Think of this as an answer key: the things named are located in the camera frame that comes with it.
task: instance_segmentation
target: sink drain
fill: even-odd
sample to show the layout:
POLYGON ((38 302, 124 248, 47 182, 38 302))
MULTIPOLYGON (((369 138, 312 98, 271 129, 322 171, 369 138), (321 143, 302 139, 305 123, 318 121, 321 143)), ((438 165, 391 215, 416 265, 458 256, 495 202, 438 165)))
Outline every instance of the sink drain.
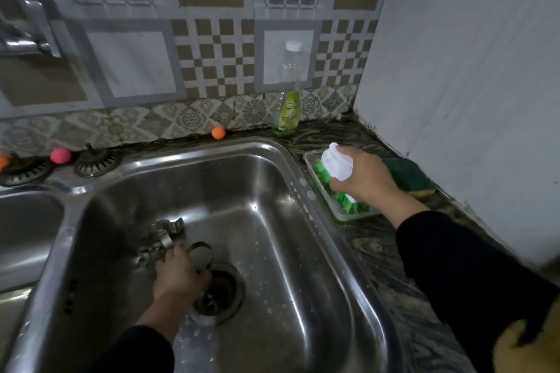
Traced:
POLYGON ((212 279, 194 301, 189 317, 197 323, 215 326, 237 313, 245 296, 245 285, 241 274, 229 264, 212 264, 210 271, 212 279))

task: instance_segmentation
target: metal faucet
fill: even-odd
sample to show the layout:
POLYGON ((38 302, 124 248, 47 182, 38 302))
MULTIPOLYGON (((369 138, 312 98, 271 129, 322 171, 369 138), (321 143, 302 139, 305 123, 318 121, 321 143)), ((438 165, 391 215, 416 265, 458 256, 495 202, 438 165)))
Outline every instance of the metal faucet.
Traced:
POLYGON ((60 49, 43 4, 38 0, 24 0, 24 8, 29 20, 38 28, 38 33, 30 34, 17 25, 0 20, 0 57, 49 54, 60 58, 60 49))

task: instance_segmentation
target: sink basin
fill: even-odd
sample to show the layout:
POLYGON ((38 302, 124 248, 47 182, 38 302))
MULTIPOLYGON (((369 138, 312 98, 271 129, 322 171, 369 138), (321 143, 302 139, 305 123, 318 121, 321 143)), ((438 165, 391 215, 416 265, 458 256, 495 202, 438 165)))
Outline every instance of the sink basin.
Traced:
POLYGON ((42 192, 0 196, 0 364, 41 276, 64 207, 42 192))
POLYGON ((86 368, 149 307, 155 271, 139 251, 152 224, 179 218, 176 242, 212 247, 214 293, 179 330, 176 372, 405 371, 389 313, 282 146, 240 140, 94 180, 56 174, 75 223, 53 245, 7 371, 86 368))

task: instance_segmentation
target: kitchen counter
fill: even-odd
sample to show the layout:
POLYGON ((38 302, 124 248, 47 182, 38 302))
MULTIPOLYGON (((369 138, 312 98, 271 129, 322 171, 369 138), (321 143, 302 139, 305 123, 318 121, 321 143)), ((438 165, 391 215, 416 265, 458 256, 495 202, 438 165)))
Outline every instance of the kitchen counter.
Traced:
MULTIPOLYGON (((248 136, 273 138, 283 144, 306 171, 302 155, 311 150, 325 149, 331 142, 352 145, 383 157, 395 156, 363 127, 354 115, 336 119, 315 120, 300 124, 295 136, 277 138, 270 129, 254 129, 229 133, 227 139, 248 136)), ((135 154, 162 149, 185 148, 215 142, 207 136, 186 137, 176 140, 136 143, 122 147, 122 151, 135 154)), ((480 229, 465 215, 436 193, 424 201, 433 210, 445 212, 455 221, 480 229)), ((398 328, 408 341, 408 350, 414 372, 472 372, 470 361, 459 346, 450 328, 443 325, 433 312, 430 303, 413 281, 404 273, 396 242, 395 230, 383 216, 341 225, 348 244, 362 260, 370 280, 394 314, 398 328)))

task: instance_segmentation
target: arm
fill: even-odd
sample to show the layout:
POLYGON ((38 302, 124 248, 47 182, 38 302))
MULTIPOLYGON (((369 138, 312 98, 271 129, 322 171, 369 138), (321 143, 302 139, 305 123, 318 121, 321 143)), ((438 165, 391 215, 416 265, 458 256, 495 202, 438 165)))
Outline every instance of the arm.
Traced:
POLYGON ((393 224, 407 275, 477 371, 560 371, 560 290, 398 190, 379 157, 340 151, 354 159, 354 170, 344 182, 333 179, 332 189, 377 208, 393 224))
POLYGON ((197 274, 181 247, 169 249, 156 263, 153 304, 90 367, 105 371, 172 372, 172 344, 181 322, 210 281, 210 271, 197 274))

